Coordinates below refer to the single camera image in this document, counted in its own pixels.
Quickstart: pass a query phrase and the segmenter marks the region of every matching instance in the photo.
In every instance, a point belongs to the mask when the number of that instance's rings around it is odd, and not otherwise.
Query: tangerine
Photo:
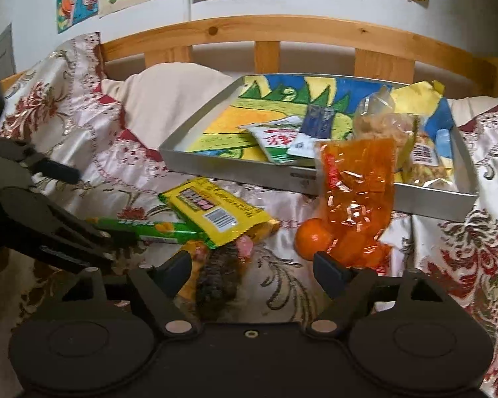
[[[306,220],[295,234],[295,249],[306,260],[313,260],[318,251],[327,251],[334,236],[322,219]]]

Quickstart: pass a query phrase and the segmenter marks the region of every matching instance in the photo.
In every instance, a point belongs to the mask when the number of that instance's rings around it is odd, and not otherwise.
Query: bed
[[[278,73],[280,42],[288,41],[355,48],[354,74],[359,77],[411,83],[418,61],[475,84],[475,98],[453,100],[451,106],[476,165],[481,197],[465,223],[393,213],[384,234],[393,247],[384,272],[423,269],[483,325],[495,344],[483,390],[498,396],[498,58],[476,57],[377,25],[302,16],[206,19],[101,44],[98,34],[89,34],[65,42],[33,69],[2,81],[6,108],[0,135],[29,138],[52,159],[81,170],[76,186],[36,180],[42,192],[80,218],[166,220],[170,211],[156,194],[189,176],[169,172],[156,148],[180,119],[231,82],[229,76],[191,64],[192,46],[240,41],[255,42],[257,74]],[[144,72],[124,82],[105,79],[104,62],[136,54],[144,54]],[[145,90],[155,94],[147,98]],[[328,299],[292,241],[300,223],[316,213],[316,200],[218,183],[282,221],[279,232],[256,247],[239,298],[224,319],[309,322]],[[121,272],[141,262],[159,265],[175,251],[167,244],[123,250],[118,267]],[[64,279],[62,271],[9,254],[0,274],[0,396],[19,391],[4,351],[9,329]]]

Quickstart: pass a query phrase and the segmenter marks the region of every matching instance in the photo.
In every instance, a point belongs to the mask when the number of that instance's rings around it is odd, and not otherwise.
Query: black circular cover
[[[399,390],[450,392],[479,385],[492,358],[486,332],[470,318],[443,319],[422,308],[408,315],[387,310],[357,321],[348,342],[354,358]]]
[[[57,305],[53,318],[22,324],[9,359],[22,382],[57,393],[81,393],[118,384],[149,358],[155,339],[131,313],[93,301]]]

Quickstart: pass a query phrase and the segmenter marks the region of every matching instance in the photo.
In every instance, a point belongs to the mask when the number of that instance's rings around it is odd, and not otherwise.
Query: white and green packet
[[[299,160],[288,154],[292,142],[297,137],[303,120],[298,116],[288,116],[280,120],[256,122],[239,126],[249,131],[271,163],[277,165],[310,166],[312,162]]]

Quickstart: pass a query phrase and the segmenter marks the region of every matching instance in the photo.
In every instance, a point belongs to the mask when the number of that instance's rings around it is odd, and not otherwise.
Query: yellow snack package
[[[206,177],[165,191],[159,199],[205,232],[212,249],[234,241],[256,224],[271,220],[266,211],[245,203]]]

